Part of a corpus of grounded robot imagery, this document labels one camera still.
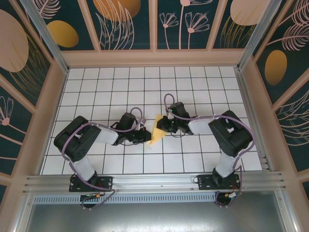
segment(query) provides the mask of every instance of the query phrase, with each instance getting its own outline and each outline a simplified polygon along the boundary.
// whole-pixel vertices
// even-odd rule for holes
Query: fern illustration
[[[33,0],[40,15],[45,19],[52,19],[61,6],[59,0]]]
[[[309,90],[293,103],[283,105],[277,114],[280,127],[290,146],[309,143]]]
[[[309,0],[297,1],[293,10],[292,20],[299,26],[309,22]]]
[[[267,45],[282,41],[282,46],[285,50],[300,51],[309,41],[309,24],[290,26],[284,33],[281,39],[269,42]]]
[[[102,18],[96,13],[101,26],[99,42],[102,49],[123,50],[129,46],[130,50],[134,43],[134,25],[129,11],[118,2],[118,12],[111,0],[106,0],[105,4],[99,0],[98,6],[106,16]]]
[[[292,18],[294,25],[290,26],[281,39],[269,42],[267,45],[282,42],[288,51],[300,51],[309,41],[309,0],[297,0],[293,13],[286,17],[280,24]]]

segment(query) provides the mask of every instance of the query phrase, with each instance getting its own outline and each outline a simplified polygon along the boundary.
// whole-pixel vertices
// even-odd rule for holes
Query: grid tile
[[[191,77],[206,77],[204,67],[190,67]]]
[[[94,105],[111,104],[112,92],[97,92]]]
[[[93,106],[77,106],[74,118],[76,118],[77,116],[83,116],[87,120],[90,120],[92,115],[92,109]]]
[[[125,155],[124,174],[143,173],[143,155]]]
[[[61,100],[61,106],[72,106],[77,105],[79,93],[64,93],[62,100]]]
[[[234,67],[220,66],[221,77],[235,77]]]
[[[175,102],[183,102],[190,116],[219,115],[231,109],[249,126],[233,72],[232,67],[71,69],[41,173],[73,173],[53,142],[74,117],[82,115],[111,126],[124,112],[139,107],[147,119],[147,130],[152,132],[156,115],[166,115],[167,93],[174,96]],[[168,106],[172,103],[172,98],[167,97]],[[138,111],[132,113],[140,117]],[[205,134],[182,138],[168,134],[152,145],[130,144],[95,142],[88,152],[89,160],[99,174],[151,174],[211,172],[220,158],[220,148],[210,129]],[[256,147],[239,160],[239,165],[245,171],[261,169]]]
[[[113,80],[98,80],[97,91],[98,92],[104,92],[104,91],[111,92],[112,84],[113,84]]]
[[[129,78],[144,78],[144,68],[130,68]]]
[[[145,78],[159,78],[160,68],[159,67],[145,67]]]
[[[144,173],[163,173],[162,154],[144,156]]]
[[[84,77],[83,79],[98,79],[98,73],[99,73],[99,69],[98,68],[88,68],[85,69],[84,72]]]
[[[205,67],[207,77],[221,77],[219,67]]]
[[[175,67],[176,78],[191,77],[189,67]]]
[[[105,155],[103,174],[122,174],[124,155]]]
[[[174,67],[160,67],[161,78],[175,78]]]
[[[115,79],[128,79],[130,68],[115,68]]]
[[[93,102],[95,100],[95,94],[95,92],[80,93],[77,105],[93,105]]]
[[[83,80],[81,92],[95,92],[97,83],[97,80]]]
[[[188,153],[183,155],[183,164],[185,173],[202,173],[203,159],[201,153]]]
[[[182,154],[164,154],[164,173],[183,173]]]
[[[80,92],[81,80],[68,80],[64,92]]]
[[[129,79],[115,79],[112,84],[113,91],[127,91]]]
[[[82,80],[85,69],[70,69],[68,80]]]
[[[113,79],[115,68],[100,68],[99,79]]]

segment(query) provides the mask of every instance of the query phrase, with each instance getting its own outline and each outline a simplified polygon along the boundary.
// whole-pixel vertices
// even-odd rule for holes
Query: floral wallpaper
[[[308,54],[309,0],[295,0],[256,62],[272,103],[309,68]]]
[[[12,174],[31,118],[32,113],[0,87],[1,173]]]
[[[157,49],[205,49],[218,3],[158,0]]]
[[[148,0],[87,0],[101,50],[150,49]]]
[[[36,105],[50,63],[8,0],[0,1],[0,75]]]
[[[309,169],[309,81],[276,115],[298,172]]]
[[[77,0],[33,0],[33,3],[60,50],[94,50]]]

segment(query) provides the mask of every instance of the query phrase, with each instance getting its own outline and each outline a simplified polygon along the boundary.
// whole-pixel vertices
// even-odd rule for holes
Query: metal plate
[[[98,187],[105,189],[112,188],[112,177],[111,176],[98,176]],[[69,192],[98,192],[97,189],[91,188],[85,185],[78,177],[74,176],[71,178]]]
[[[237,174],[232,174],[230,178],[230,181],[237,187],[240,188],[240,182],[237,183],[237,180],[239,180],[239,176]],[[233,189],[233,185],[228,181],[225,185],[223,185],[221,188],[217,186],[217,184],[212,179],[212,174],[210,175],[198,175],[197,176],[197,182],[198,182],[198,189],[199,190],[217,190],[217,189]]]

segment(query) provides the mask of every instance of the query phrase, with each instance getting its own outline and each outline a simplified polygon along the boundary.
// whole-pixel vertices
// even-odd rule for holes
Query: purple cable
[[[254,133],[252,132],[252,130],[251,130],[246,124],[244,124],[242,121],[237,120],[237,119],[235,119],[235,118],[233,118],[233,117],[224,116],[224,115],[201,116],[201,117],[198,116],[198,117],[194,117],[194,118],[179,117],[179,116],[173,114],[173,112],[168,108],[168,105],[166,104],[166,97],[167,97],[167,96],[171,96],[171,97],[173,98],[173,103],[172,103],[172,104],[175,103],[175,98],[174,98],[174,96],[173,96],[172,94],[167,93],[167,94],[164,96],[164,106],[165,106],[166,110],[167,110],[171,115],[173,115],[173,116],[176,117],[176,118],[179,118],[179,119],[182,119],[182,120],[188,120],[188,121],[194,121],[194,120],[199,120],[199,119],[212,119],[212,118],[213,118],[213,119],[215,119],[215,118],[230,119],[230,120],[232,120],[232,121],[234,121],[234,122],[237,122],[238,124],[242,125],[242,126],[250,133],[250,135],[251,135],[251,137],[252,137],[252,144],[251,144],[251,146],[248,147],[246,150],[243,150],[243,151],[240,152],[240,154],[238,155],[237,159],[236,159],[235,162],[234,162],[234,165],[233,165],[233,169],[234,169],[234,170],[235,170],[235,166],[236,166],[238,160],[240,159],[240,157],[241,157],[243,154],[245,154],[246,152],[250,151],[250,150],[254,147],[255,141],[256,141],[255,135],[254,135]]]
[[[73,166],[72,163],[71,163],[71,160],[65,156],[65,150],[66,150],[66,148],[67,148],[69,142],[71,141],[71,139],[72,139],[82,128],[84,128],[84,127],[86,127],[86,126],[89,126],[89,125],[100,126],[100,127],[103,127],[103,128],[106,128],[106,129],[110,129],[110,130],[116,131],[116,132],[129,132],[129,131],[132,131],[132,130],[136,129],[136,128],[141,124],[141,122],[142,122],[143,113],[142,113],[141,109],[138,108],[138,107],[132,108],[131,111],[130,111],[130,113],[131,113],[134,109],[138,109],[138,110],[140,111],[140,121],[139,121],[139,122],[136,124],[136,126],[134,126],[133,128],[128,129],[128,130],[117,130],[117,129],[114,129],[114,128],[107,127],[107,126],[105,126],[105,125],[103,125],[103,124],[99,124],[99,123],[95,123],[95,122],[88,122],[88,123],[85,123],[85,124],[81,125],[76,131],[74,131],[73,134],[70,135],[70,137],[68,138],[68,140],[67,140],[67,141],[64,143],[64,145],[63,145],[63,148],[62,148],[62,151],[61,151],[62,157],[63,157],[66,161],[69,162],[69,165],[70,165],[71,169],[73,170],[73,172],[76,174],[76,176],[77,176],[84,184],[86,184],[86,185],[88,185],[88,186],[90,186],[90,187],[92,187],[92,188],[94,188],[94,189],[98,189],[98,190],[102,190],[102,191],[112,191],[112,193],[111,193],[104,201],[102,201],[100,204],[96,204],[94,207],[92,207],[92,209],[98,208],[99,206],[103,205],[106,201],[109,200],[110,197],[112,197],[112,196],[115,194],[116,190],[114,190],[114,189],[112,189],[112,188],[100,188],[100,187],[98,187],[98,186],[91,185],[91,184],[89,184],[87,181],[85,181],[85,180],[77,173],[76,169],[74,168],[74,166]]]
[[[181,120],[187,120],[187,121],[194,121],[194,120],[199,120],[199,119],[211,119],[211,118],[214,118],[214,119],[215,119],[215,118],[230,119],[230,120],[232,120],[232,121],[234,121],[234,122],[237,122],[238,124],[242,125],[242,126],[250,133],[250,135],[251,135],[251,137],[252,137],[252,144],[251,144],[251,146],[248,147],[246,150],[243,150],[243,151],[240,152],[240,154],[239,154],[238,157],[236,158],[236,160],[235,160],[235,162],[234,162],[234,165],[233,165],[234,171],[237,171],[238,169],[240,169],[240,188],[239,188],[239,190],[241,190],[241,186],[242,186],[242,167],[239,166],[238,168],[235,169],[235,166],[236,166],[238,160],[240,159],[240,157],[241,157],[243,154],[245,154],[246,152],[250,151],[250,150],[254,147],[254,145],[255,145],[256,138],[255,138],[255,134],[252,132],[252,130],[251,130],[246,124],[244,124],[242,121],[237,120],[237,119],[235,119],[235,118],[233,118],[233,117],[224,116],[224,115],[213,115],[213,116],[202,116],[202,117],[199,117],[199,116],[198,116],[198,117],[194,117],[194,118],[185,118],[185,117],[177,116],[177,115],[173,114],[173,112],[168,108],[168,105],[166,104],[166,97],[167,97],[167,96],[171,96],[171,97],[173,98],[173,103],[172,103],[172,104],[175,103],[175,98],[174,98],[174,96],[173,96],[172,94],[167,93],[167,94],[164,96],[164,106],[165,106],[166,110],[167,110],[171,115],[173,115],[173,116],[176,117],[176,118],[179,118],[179,119],[181,119]],[[215,203],[216,203],[216,205],[219,206],[219,207],[220,207],[220,206],[225,206],[224,204],[218,202],[218,200],[217,200],[219,193],[220,193],[220,191],[216,192],[216,195],[215,195]]]

